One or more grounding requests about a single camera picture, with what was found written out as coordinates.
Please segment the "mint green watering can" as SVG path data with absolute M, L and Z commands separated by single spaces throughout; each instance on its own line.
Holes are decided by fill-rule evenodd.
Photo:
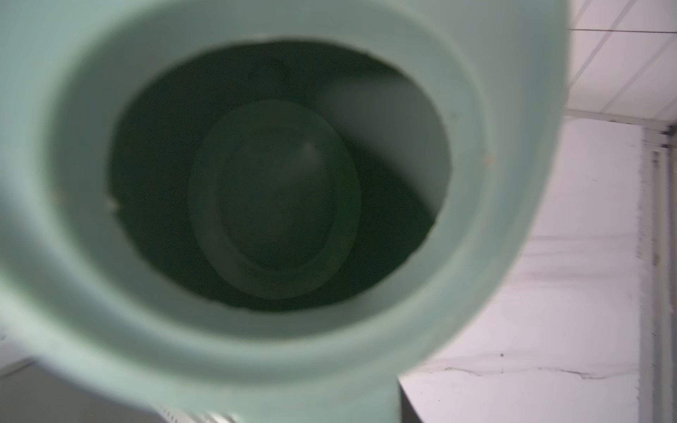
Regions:
M 398 422 L 527 238 L 565 1 L 4 1 L 1 320 L 238 422 Z

